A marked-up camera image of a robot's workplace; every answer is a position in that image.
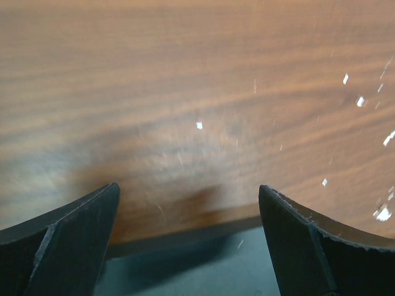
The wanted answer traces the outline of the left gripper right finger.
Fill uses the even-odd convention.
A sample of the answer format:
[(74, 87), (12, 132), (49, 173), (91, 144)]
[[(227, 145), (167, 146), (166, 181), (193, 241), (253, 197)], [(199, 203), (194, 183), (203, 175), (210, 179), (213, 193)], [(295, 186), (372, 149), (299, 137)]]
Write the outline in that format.
[(268, 185), (260, 217), (281, 295), (394, 295), (394, 239), (342, 224)]

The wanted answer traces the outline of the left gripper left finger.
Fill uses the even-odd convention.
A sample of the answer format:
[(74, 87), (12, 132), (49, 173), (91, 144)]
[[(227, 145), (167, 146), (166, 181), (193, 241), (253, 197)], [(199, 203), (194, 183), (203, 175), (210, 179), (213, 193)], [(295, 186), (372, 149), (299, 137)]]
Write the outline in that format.
[(1, 230), (1, 295), (93, 295), (119, 202), (111, 183)]

